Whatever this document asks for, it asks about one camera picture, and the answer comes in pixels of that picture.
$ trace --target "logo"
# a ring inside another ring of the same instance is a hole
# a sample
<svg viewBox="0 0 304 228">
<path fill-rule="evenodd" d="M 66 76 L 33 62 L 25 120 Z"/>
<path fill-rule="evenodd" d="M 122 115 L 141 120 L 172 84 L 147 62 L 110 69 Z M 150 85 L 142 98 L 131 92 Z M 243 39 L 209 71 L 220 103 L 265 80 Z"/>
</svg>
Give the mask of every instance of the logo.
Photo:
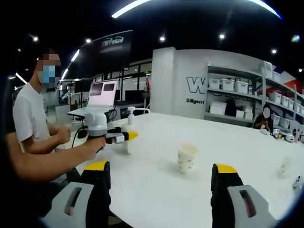
<svg viewBox="0 0 304 228">
<path fill-rule="evenodd" d="M 124 38 L 123 37 L 115 37 L 114 39 L 113 38 L 107 38 L 105 39 L 105 41 L 103 41 L 103 47 L 106 47 L 110 44 L 120 44 L 120 43 L 123 43 L 124 41 Z"/>
<path fill-rule="evenodd" d="M 193 103 L 194 105 L 195 105 L 195 104 L 204 104 L 204 101 L 198 101 L 198 100 L 194 100 L 194 99 L 192 99 L 192 98 L 187 98 L 187 99 L 186 99 L 186 102 L 187 102 L 187 103 Z"/>
<path fill-rule="evenodd" d="M 201 77 L 196 77 L 195 79 L 193 79 L 193 77 L 187 77 L 186 79 L 190 93 L 196 94 L 199 91 L 200 94 L 205 94 L 205 78 L 202 79 Z"/>
</svg>

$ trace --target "paper cup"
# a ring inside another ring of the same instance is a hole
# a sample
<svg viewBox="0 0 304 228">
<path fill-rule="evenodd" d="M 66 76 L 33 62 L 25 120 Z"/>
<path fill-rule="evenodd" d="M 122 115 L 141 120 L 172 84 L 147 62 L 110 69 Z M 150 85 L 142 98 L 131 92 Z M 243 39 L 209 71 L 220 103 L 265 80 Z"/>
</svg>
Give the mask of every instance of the paper cup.
<svg viewBox="0 0 304 228">
<path fill-rule="evenodd" d="M 198 153 L 198 148 L 185 143 L 180 146 L 178 149 L 178 166 L 181 172 L 187 173 L 192 170 L 194 165 L 194 159 Z"/>
</svg>

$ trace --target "blue face mask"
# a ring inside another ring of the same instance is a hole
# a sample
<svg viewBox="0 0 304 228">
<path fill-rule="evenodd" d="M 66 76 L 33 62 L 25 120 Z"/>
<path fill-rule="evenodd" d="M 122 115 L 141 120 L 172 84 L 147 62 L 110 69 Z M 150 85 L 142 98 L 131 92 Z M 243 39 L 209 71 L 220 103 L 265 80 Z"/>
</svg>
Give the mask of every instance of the blue face mask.
<svg viewBox="0 0 304 228">
<path fill-rule="evenodd" d="M 54 88 L 59 81 L 59 77 L 55 77 L 55 66 L 43 66 L 43 71 L 38 72 L 38 78 L 45 88 Z"/>
</svg>

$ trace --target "laptop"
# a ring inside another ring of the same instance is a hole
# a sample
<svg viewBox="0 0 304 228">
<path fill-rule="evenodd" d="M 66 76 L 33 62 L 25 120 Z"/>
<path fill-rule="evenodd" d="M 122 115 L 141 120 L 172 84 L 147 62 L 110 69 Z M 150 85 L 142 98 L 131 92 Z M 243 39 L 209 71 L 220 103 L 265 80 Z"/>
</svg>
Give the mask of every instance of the laptop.
<svg viewBox="0 0 304 228">
<path fill-rule="evenodd" d="M 87 107 L 74 112 L 85 115 L 88 112 L 106 113 L 113 109 L 118 79 L 93 82 L 91 84 Z"/>
</svg>

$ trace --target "white table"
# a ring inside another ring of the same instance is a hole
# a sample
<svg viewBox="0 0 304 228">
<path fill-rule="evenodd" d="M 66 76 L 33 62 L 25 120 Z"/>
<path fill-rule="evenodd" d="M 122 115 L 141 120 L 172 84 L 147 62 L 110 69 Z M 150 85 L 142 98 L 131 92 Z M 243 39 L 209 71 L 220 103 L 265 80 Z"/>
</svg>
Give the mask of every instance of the white table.
<svg viewBox="0 0 304 228">
<path fill-rule="evenodd" d="M 304 145 L 276 140 L 258 130 L 163 114 L 135 117 L 139 133 L 132 155 L 121 145 L 108 145 L 95 160 L 111 166 L 111 211 L 134 228 L 211 227 L 212 164 L 232 165 L 244 184 L 253 186 L 280 219 L 294 201 L 292 183 L 304 174 Z M 177 148 L 182 142 L 200 152 L 192 174 L 177 170 Z M 284 156 L 292 157 L 290 177 L 276 175 Z"/>
</svg>

